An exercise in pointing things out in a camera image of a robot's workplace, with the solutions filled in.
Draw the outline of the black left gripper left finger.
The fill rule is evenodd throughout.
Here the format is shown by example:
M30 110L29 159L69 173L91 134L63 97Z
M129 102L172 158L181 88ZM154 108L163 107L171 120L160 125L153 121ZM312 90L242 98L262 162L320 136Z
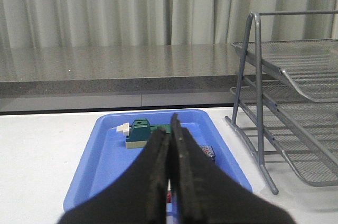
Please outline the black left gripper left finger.
M169 143L165 129L153 131L115 182L66 212L59 223L166 223Z

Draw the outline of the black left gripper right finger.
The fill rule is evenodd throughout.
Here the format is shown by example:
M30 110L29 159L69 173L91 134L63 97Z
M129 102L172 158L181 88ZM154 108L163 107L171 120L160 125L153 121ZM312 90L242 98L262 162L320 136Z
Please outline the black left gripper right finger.
M178 223L292 223L205 155L177 114L171 118L170 179Z

